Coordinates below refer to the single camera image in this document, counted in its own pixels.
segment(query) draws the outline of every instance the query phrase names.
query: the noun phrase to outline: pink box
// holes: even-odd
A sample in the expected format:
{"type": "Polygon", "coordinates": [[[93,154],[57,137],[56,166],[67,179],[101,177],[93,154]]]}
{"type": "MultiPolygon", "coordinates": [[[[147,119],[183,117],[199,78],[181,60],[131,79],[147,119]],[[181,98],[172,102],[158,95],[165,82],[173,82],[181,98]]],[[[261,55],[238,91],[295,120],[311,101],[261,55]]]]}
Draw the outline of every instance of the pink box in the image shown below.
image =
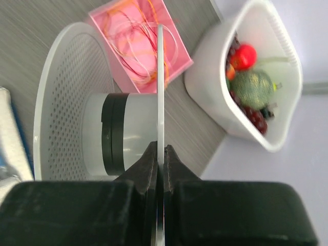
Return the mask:
{"type": "Polygon", "coordinates": [[[131,19],[133,19],[133,21],[142,22],[143,16],[140,10],[144,13],[146,20],[152,25],[152,30],[157,32],[157,22],[164,25],[165,61],[169,69],[169,83],[193,64],[163,0],[151,0],[151,3],[152,6],[149,4],[148,0],[111,1],[89,13],[87,22],[98,30],[104,38],[112,76],[120,89],[126,93],[156,93],[157,88],[156,79],[147,85],[140,85],[138,81],[141,80],[141,78],[136,77],[136,74],[127,68],[127,66],[130,66],[130,68],[132,67],[132,69],[138,73],[144,74],[147,70],[156,71],[156,56],[154,53],[144,52],[152,48],[149,39],[145,35],[142,36],[136,33],[133,37],[138,42],[135,41],[131,44],[131,42],[127,42],[126,37],[125,40],[122,40],[124,36],[118,36],[119,31],[122,31],[121,29],[131,26],[131,19]],[[134,52],[133,54],[139,52],[140,55],[138,59],[142,66],[136,62],[133,64],[128,58],[126,61],[123,61],[111,46],[113,43],[110,42],[113,42],[112,40],[114,39],[108,39],[106,36],[115,37],[115,40],[118,40],[119,44],[125,42],[123,46],[126,48],[125,55],[128,52],[132,53],[132,49],[134,52]]]}

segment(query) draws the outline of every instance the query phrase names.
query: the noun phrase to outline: gray table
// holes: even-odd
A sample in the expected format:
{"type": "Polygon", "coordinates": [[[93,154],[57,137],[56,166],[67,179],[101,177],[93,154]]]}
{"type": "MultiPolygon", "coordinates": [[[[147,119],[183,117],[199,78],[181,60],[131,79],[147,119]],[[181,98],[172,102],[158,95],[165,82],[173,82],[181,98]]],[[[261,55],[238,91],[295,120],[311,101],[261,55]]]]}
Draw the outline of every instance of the gray table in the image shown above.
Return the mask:
{"type": "MultiPolygon", "coordinates": [[[[34,108],[40,75],[48,51],[68,24],[107,0],[0,0],[0,86],[10,90],[32,151],[34,108]]],[[[207,28],[219,18],[210,0],[165,0],[192,54],[207,28]]],[[[183,77],[166,91],[166,144],[197,175],[206,167],[224,131],[185,90],[183,77]]]]}

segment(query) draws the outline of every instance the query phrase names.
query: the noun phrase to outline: pink tray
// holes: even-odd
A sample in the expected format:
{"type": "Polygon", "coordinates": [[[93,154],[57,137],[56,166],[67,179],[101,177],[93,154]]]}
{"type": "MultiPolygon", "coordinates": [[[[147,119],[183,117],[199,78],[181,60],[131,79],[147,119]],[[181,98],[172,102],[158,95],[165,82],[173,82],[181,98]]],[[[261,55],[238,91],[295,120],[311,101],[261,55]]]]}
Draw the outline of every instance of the pink tray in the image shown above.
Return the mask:
{"type": "MultiPolygon", "coordinates": [[[[142,21],[142,16],[138,8],[133,4],[132,1],[139,6],[142,12],[145,14],[148,22],[154,23],[154,17],[152,15],[152,9],[147,0],[119,0],[119,1],[111,1],[89,13],[89,19],[87,22],[92,25],[95,29],[97,29],[105,41],[106,50],[109,57],[109,62],[111,66],[111,72],[115,82],[118,84],[120,89],[126,93],[156,93],[156,80],[154,82],[149,83],[144,86],[136,85],[132,78],[135,78],[135,74],[133,74],[129,69],[123,66],[120,57],[116,54],[116,52],[110,46],[109,41],[103,34],[103,29],[105,25],[105,21],[108,20],[108,10],[118,9],[119,11],[125,13],[129,18],[133,18],[138,21],[142,21]]],[[[157,14],[158,22],[167,27],[174,36],[163,29],[163,35],[166,43],[166,63],[169,67],[169,83],[172,82],[177,76],[183,73],[188,67],[193,64],[182,40],[181,37],[173,23],[173,20],[163,2],[163,0],[151,0],[154,9],[157,14]]],[[[108,24],[108,33],[115,33],[116,30],[121,28],[124,25],[128,25],[128,19],[122,14],[113,14],[110,17],[110,24],[108,24]]],[[[134,52],[137,53],[138,50],[145,50],[150,48],[150,43],[146,37],[140,37],[138,39],[138,43],[133,45],[134,52]]],[[[156,59],[153,54],[145,54],[143,56],[138,57],[140,62],[147,67],[147,69],[156,69],[156,59]]],[[[140,71],[140,73],[144,69],[140,67],[138,64],[129,64],[133,67],[134,70],[140,71]]]]}

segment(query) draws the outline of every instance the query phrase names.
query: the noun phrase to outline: white plastic container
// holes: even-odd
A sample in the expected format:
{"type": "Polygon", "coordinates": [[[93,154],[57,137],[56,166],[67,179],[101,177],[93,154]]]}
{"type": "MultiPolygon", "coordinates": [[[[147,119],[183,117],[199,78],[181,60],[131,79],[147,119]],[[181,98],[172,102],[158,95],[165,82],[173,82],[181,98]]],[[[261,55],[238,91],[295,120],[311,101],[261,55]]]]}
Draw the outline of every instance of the white plastic container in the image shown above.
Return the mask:
{"type": "Polygon", "coordinates": [[[259,142],[270,152],[283,146],[302,91],[302,68],[291,39],[273,4],[250,0],[233,18],[214,26],[200,42],[194,65],[185,74],[189,95],[229,134],[259,142]],[[261,68],[282,88],[270,103],[276,103],[275,118],[268,121],[265,136],[252,125],[229,95],[225,64],[228,49],[238,33],[241,43],[251,44],[258,59],[287,57],[286,62],[267,63],[261,68]]]}

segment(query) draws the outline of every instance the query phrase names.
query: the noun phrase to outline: black tape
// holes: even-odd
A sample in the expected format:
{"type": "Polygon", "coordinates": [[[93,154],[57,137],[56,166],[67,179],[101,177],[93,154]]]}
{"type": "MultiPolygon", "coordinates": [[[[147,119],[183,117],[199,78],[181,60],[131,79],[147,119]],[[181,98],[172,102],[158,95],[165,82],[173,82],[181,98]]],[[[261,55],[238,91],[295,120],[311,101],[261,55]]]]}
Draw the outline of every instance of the black tape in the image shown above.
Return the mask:
{"type": "Polygon", "coordinates": [[[108,94],[101,112],[102,159],[108,175],[120,175],[124,169],[124,114],[129,94],[108,94]]]}

